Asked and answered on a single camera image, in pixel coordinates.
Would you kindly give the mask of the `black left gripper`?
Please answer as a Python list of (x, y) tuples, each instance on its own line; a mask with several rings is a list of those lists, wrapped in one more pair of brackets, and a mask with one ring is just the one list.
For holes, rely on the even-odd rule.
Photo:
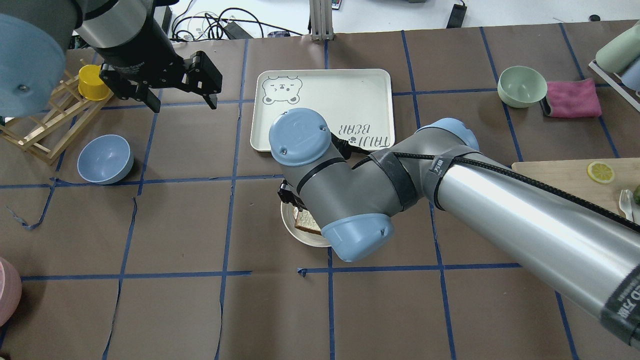
[(201, 96), (211, 110), (218, 108), (223, 75), (204, 51), (184, 59), (176, 53), (155, 20), (146, 20), (131, 39), (115, 47), (99, 48), (110, 67), (99, 78), (121, 100), (135, 100), (158, 114), (161, 101), (150, 87), (178, 89)]

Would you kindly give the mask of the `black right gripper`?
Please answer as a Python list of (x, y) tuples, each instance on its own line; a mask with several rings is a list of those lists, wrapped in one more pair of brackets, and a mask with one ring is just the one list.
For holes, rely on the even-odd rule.
[(290, 204), (293, 207), (297, 208), (298, 210), (307, 209), (302, 199), (299, 198), (297, 194), (295, 194), (295, 192), (293, 191), (293, 188), (287, 181), (282, 181), (281, 184), (279, 185), (278, 196), (280, 201), (284, 204)]

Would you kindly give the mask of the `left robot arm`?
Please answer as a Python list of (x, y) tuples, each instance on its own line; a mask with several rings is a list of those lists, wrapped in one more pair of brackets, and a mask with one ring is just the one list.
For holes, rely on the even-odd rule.
[(98, 75), (121, 100), (158, 113), (153, 89), (174, 88), (218, 105), (223, 76), (204, 51), (183, 58), (154, 18), (173, 0), (3, 0), (0, 3), (0, 114), (45, 109), (66, 69), (76, 32), (102, 58)]

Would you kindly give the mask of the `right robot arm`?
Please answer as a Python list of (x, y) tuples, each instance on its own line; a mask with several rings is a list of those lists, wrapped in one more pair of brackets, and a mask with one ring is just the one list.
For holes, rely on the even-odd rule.
[(639, 226), (484, 156), (454, 118), (423, 126), (350, 166), (325, 119), (280, 114), (270, 152), (283, 202), (309, 210), (338, 257), (356, 262), (394, 234), (391, 218), (426, 198), (512, 256), (615, 337), (639, 347)]

